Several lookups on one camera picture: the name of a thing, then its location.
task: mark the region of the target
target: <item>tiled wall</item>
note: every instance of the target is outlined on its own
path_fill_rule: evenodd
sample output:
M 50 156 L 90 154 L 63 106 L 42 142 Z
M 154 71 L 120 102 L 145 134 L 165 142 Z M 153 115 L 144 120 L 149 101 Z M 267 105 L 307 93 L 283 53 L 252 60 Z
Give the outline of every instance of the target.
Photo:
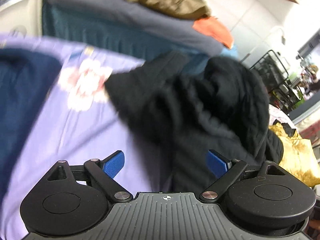
M 320 29 L 320 0 L 301 0 L 295 4 L 288 0 L 207 0 L 212 15 L 217 16 L 232 32 L 243 58 L 257 44 L 260 46 L 245 61 L 252 65 L 265 52 L 284 49 L 281 31 L 268 39 L 275 25 L 285 28 L 286 48 L 294 53 Z

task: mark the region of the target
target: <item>white calibration symbol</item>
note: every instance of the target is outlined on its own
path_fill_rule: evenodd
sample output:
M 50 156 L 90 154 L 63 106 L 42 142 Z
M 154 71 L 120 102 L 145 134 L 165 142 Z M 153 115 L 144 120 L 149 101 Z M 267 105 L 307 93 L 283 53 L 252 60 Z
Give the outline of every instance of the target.
M 172 199 L 172 197 L 166 195 L 166 196 L 163 197 L 163 199 L 166 200 L 166 201 L 168 201 L 168 200 Z

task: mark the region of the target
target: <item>gray ribbed plate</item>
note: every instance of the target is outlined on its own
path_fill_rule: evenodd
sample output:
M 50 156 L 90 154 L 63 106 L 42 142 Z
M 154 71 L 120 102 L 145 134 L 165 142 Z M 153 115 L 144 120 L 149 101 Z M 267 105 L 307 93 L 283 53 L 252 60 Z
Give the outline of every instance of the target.
M 25 240 L 58 240 L 34 233 Z M 203 204 L 193 193 L 140 193 L 130 203 L 113 206 L 95 228 L 64 240 L 262 240 L 232 224 L 216 204 Z M 303 233 L 275 238 L 307 240 Z

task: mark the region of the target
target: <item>orange clothing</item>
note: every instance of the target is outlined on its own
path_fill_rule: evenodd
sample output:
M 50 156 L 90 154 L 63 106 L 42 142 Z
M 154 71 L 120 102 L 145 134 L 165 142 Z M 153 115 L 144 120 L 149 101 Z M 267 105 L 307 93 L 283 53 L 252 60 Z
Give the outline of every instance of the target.
M 193 24 L 193 28 L 206 36 L 215 38 L 228 49 L 232 49 L 234 38 L 232 37 L 231 32 L 215 17 L 196 20 Z

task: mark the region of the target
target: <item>gray mattress top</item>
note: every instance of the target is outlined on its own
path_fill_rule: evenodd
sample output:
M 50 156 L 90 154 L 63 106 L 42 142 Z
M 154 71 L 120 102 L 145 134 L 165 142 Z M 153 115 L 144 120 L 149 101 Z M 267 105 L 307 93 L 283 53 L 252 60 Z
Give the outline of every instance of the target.
M 210 57 L 219 55 L 223 49 L 223 45 L 214 38 L 194 30 L 193 21 L 169 17 L 140 4 L 128 3 L 125 0 L 47 0 L 47 2 L 99 14 L 107 20 L 133 26 L 186 47 L 195 48 Z

